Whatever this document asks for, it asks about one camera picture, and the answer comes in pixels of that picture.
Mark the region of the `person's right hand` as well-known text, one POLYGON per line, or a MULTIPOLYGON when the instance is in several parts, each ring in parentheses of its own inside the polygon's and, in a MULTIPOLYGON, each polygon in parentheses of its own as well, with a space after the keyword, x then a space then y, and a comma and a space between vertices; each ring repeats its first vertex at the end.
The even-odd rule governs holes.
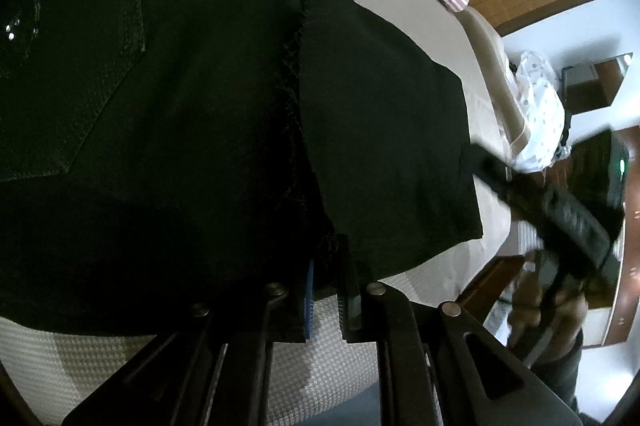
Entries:
POLYGON ((567 356, 576 345, 588 311, 581 289, 549 282, 552 259, 542 249, 528 253, 512 294, 508 349, 528 368, 567 356))

